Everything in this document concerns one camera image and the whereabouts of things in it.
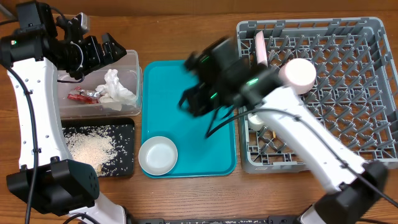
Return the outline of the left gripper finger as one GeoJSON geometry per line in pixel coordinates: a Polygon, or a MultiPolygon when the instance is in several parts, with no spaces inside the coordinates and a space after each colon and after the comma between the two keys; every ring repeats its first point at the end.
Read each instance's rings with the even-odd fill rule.
{"type": "Polygon", "coordinates": [[[105,42],[110,42],[113,45],[113,63],[117,62],[127,54],[126,49],[122,45],[117,43],[109,33],[105,33],[102,35],[102,41],[103,44],[105,42]]]}
{"type": "Polygon", "coordinates": [[[104,50],[104,64],[111,64],[113,63],[113,45],[110,42],[105,42],[103,44],[104,50]]]}

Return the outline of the white napkin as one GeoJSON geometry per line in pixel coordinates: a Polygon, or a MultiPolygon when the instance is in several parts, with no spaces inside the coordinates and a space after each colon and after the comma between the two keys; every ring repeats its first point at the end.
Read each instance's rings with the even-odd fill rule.
{"type": "Polygon", "coordinates": [[[99,102],[105,108],[121,111],[123,105],[136,106],[137,96],[119,81],[118,71],[109,69],[104,76],[105,84],[98,85],[99,102]]]}

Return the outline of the red foil snack wrapper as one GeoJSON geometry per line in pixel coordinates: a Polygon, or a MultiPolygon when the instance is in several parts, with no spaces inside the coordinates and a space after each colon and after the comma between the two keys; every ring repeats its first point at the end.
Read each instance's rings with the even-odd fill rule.
{"type": "Polygon", "coordinates": [[[96,104],[99,103],[100,94],[97,91],[86,90],[77,86],[69,92],[67,98],[85,104],[96,104]]]}

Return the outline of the white paper cup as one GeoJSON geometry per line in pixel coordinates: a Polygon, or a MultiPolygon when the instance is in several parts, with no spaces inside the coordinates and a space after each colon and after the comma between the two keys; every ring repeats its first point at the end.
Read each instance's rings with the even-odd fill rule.
{"type": "Polygon", "coordinates": [[[248,127],[254,131],[260,131],[264,127],[263,120],[256,114],[248,114],[248,127]]]}

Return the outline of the large pink plate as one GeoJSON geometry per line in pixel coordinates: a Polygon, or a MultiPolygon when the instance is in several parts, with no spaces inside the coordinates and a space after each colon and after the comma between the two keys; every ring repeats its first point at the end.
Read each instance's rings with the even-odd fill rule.
{"type": "Polygon", "coordinates": [[[266,43],[264,39],[263,31],[260,31],[256,34],[254,38],[255,43],[255,51],[256,51],[256,58],[258,64],[264,64],[268,66],[268,58],[267,58],[267,50],[266,50],[266,43]]]}

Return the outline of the grey metal bowl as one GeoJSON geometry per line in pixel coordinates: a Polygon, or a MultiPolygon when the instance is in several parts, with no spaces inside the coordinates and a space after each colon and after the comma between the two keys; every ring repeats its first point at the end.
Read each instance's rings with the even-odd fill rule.
{"type": "Polygon", "coordinates": [[[170,172],[177,163],[178,151],[176,145],[163,136],[155,136],[146,140],[138,155],[141,169],[154,176],[170,172]]]}

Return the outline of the small pink saucer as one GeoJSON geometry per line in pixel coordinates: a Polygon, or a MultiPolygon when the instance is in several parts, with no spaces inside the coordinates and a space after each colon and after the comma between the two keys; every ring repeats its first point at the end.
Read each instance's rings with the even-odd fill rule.
{"type": "Polygon", "coordinates": [[[309,92],[314,86],[316,77],[315,66],[304,58],[292,59],[279,70],[279,78],[284,84],[292,87],[298,95],[309,92]]]}

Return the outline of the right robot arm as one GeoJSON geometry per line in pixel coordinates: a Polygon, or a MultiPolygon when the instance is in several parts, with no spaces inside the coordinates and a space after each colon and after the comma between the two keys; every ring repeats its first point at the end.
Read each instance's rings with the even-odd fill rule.
{"type": "Polygon", "coordinates": [[[300,158],[325,189],[325,195],[297,223],[356,223],[384,196],[388,170],[367,162],[343,145],[314,117],[278,73],[262,63],[250,65],[227,37],[202,53],[193,52],[184,67],[198,77],[179,107],[194,117],[244,108],[256,114],[300,158]]]}

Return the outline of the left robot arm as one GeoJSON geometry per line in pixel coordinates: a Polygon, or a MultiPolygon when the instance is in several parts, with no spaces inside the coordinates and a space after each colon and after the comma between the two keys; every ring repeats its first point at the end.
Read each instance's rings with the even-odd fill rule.
{"type": "Polygon", "coordinates": [[[9,191],[27,212],[79,218],[85,223],[133,223],[125,207],[100,192],[94,168],[74,161],[67,148],[58,107],[58,72],[78,82],[117,62],[126,49],[110,34],[89,35],[88,17],[53,17],[44,2],[16,7],[19,27],[1,38],[1,65],[17,101],[21,133],[19,171],[6,177],[9,191]]]}

